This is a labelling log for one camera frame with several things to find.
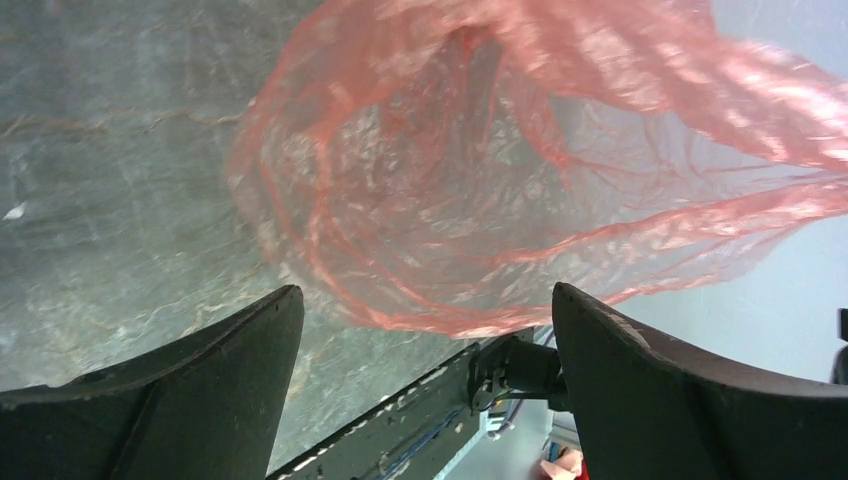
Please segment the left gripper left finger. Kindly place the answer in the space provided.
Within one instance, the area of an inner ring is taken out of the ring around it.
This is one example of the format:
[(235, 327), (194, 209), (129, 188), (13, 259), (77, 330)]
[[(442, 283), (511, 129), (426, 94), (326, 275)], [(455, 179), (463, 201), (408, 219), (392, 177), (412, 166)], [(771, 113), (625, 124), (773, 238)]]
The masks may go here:
[(5, 479), (262, 479), (302, 337), (300, 288), (60, 387), (1, 396)]

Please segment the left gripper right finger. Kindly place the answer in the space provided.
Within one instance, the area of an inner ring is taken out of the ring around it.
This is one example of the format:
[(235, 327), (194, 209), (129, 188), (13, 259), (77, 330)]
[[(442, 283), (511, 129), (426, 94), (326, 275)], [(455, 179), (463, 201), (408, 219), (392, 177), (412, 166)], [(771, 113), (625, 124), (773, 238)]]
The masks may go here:
[(843, 479), (847, 390), (746, 365), (552, 292), (571, 410), (593, 479)]

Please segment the red translucent trash bag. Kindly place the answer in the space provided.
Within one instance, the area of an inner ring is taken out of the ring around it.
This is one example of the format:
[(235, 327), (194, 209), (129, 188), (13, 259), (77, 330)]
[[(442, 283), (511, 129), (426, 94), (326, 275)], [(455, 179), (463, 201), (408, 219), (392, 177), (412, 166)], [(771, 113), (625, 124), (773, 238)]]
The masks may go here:
[(718, 283), (847, 211), (847, 82), (707, 1), (328, 1), (223, 170), (315, 308), (454, 337)]

